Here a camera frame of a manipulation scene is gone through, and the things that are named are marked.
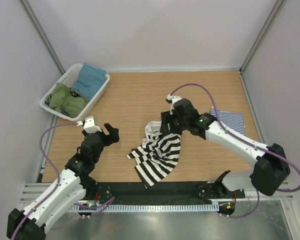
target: wooden table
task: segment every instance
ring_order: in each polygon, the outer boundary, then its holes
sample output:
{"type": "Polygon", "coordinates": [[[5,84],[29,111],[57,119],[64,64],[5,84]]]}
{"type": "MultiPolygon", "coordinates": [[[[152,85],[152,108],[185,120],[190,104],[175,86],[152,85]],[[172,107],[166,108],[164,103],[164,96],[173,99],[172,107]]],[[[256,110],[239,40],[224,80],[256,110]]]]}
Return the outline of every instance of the wooden table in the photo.
{"type": "MultiPolygon", "coordinates": [[[[170,109],[166,96],[185,83],[208,88],[218,109],[243,113],[246,135],[259,140],[237,71],[112,73],[106,92],[88,116],[95,116],[99,126],[110,123],[119,128],[120,142],[103,150],[90,176],[97,182],[140,182],[135,160],[127,159],[126,155],[141,145],[147,123],[159,121],[160,113],[170,109]]],[[[212,103],[199,87],[188,86],[175,95],[191,100],[200,113],[210,112],[212,103]]],[[[58,124],[66,122],[57,120],[58,124]]],[[[81,127],[75,126],[55,130],[49,157],[59,171],[84,139],[81,131],[81,127]]],[[[178,165],[163,181],[213,181],[226,170],[248,168],[245,161],[226,148],[185,132],[178,165]]],[[[42,182],[55,179],[55,172],[47,165],[42,182]]]]}

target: wall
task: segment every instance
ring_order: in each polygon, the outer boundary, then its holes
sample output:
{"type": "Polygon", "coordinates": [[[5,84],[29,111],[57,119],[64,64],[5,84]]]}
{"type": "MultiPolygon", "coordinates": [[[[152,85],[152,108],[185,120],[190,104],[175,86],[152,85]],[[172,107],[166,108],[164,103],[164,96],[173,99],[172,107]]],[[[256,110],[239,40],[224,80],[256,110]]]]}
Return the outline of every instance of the wall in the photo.
{"type": "MultiPolygon", "coordinates": [[[[300,0],[287,1],[245,71],[266,142],[300,168],[300,0]]],[[[293,186],[300,178],[289,177],[293,186]]],[[[300,207],[300,191],[295,194],[300,207]]]]}
{"type": "Polygon", "coordinates": [[[241,67],[275,0],[28,0],[64,68],[241,67]]]}
{"type": "Polygon", "coordinates": [[[59,77],[20,3],[0,0],[0,240],[37,175],[39,137],[52,118],[39,99],[59,77]]]}

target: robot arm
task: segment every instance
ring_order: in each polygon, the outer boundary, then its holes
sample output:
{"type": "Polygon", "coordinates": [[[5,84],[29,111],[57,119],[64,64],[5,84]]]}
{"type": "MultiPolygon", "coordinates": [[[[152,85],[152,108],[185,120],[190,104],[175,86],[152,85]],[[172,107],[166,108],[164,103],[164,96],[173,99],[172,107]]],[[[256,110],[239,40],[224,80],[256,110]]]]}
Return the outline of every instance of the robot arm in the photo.
{"type": "Polygon", "coordinates": [[[229,191],[246,188],[256,188],[267,196],[272,196],[286,177],[290,174],[287,163],[279,158],[257,149],[268,149],[285,157],[281,146],[274,143],[272,146],[254,141],[240,133],[226,127],[221,127],[216,117],[209,113],[199,114],[192,103],[186,98],[168,95],[166,101],[171,104],[170,111],[161,113],[161,129],[163,134],[180,133],[184,130],[224,146],[243,158],[251,169],[241,172],[227,172],[222,184],[229,191]],[[249,146],[229,135],[228,132],[251,143],[249,146]]]}
{"type": "Polygon", "coordinates": [[[73,204],[95,193],[96,181],[89,174],[95,169],[95,164],[99,161],[104,147],[119,141],[119,130],[106,123],[104,126],[109,132],[106,135],[97,125],[94,117],[87,117],[83,122],[78,122],[78,126],[83,126],[84,140],[77,148],[76,154],[65,165],[60,174],[60,182],[58,183],[56,179],[46,191],[22,211],[15,208],[9,214],[7,225],[9,239],[20,221],[42,200],[46,199],[36,208],[36,211],[28,216],[15,239],[44,240],[55,222],[73,204]],[[58,188],[49,196],[56,185],[58,188]]]}

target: white plastic basket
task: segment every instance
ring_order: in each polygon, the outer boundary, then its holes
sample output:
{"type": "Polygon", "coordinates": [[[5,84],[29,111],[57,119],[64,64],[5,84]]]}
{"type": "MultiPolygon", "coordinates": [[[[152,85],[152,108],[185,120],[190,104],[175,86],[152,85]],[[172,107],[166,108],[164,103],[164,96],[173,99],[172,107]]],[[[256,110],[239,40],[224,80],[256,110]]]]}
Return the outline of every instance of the white plastic basket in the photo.
{"type": "Polygon", "coordinates": [[[51,109],[48,105],[45,104],[46,97],[53,92],[53,90],[55,89],[57,83],[62,83],[64,85],[66,85],[68,88],[72,87],[72,85],[78,79],[78,75],[79,75],[79,72],[80,72],[82,66],[83,66],[83,64],[77,63],[77,64],[73,65],[72,67],[70,67],[69,70],[66,71],[62,75],[62,77],[43,96],[43,98],[40,100],[40,103],[39,103],[40,107],[42,107],[44,110],[48,111],[49,113],[57,115],[60,118],[67,119],[69,121],[78,122],[78,121],[84,120],[85,117],[87,116],[87,114],[90,112],[90,110],[97,103],[97,101],[99,100],[99,98],[106,91],[108,82],[110,80],[109,74],[105,75],[106,76],[105,83],[102,85],[102,87],[99,89],[99,91],[93,96],[93,98],[88,102],[88,104],[84,107],[84,109],[80,112],[80,114],[77,117],[75,117],[75,118],[71,118],[71,117],[68,117],[66,115],[63,115],[62,113],[57,112],[57,111],[51,109]]]}

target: gray striped cloth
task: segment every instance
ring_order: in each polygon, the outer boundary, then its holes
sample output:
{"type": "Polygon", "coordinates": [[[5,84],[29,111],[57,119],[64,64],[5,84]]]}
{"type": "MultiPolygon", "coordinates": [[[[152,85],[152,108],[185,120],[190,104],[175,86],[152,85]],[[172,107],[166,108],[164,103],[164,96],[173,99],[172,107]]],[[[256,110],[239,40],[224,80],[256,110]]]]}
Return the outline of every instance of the gray striped cloth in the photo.
{"type": "MultiPolygon", "coordinates": [[[[244,124],[244,116],[242,113],[237,112],[229,112],[229,111],[220,111],[217,109],[218,116],[220,120],[227,125],[232,130],[235,130],[236,132],[246,135],[246,126],[244,124]]],[[[210,114],[213,116],[216,116],[216,111],[214,106],[211,107],[210,114]]]]}
{"type": "Polygon", "coordinates": [[[149,122],[145,127],[142,145],[127,155],[128,159],[135,159],[134,169],[146,188],[168,176],[179,160],[181,135],[163,135],[160,126],[161,121],[149,122]]]}

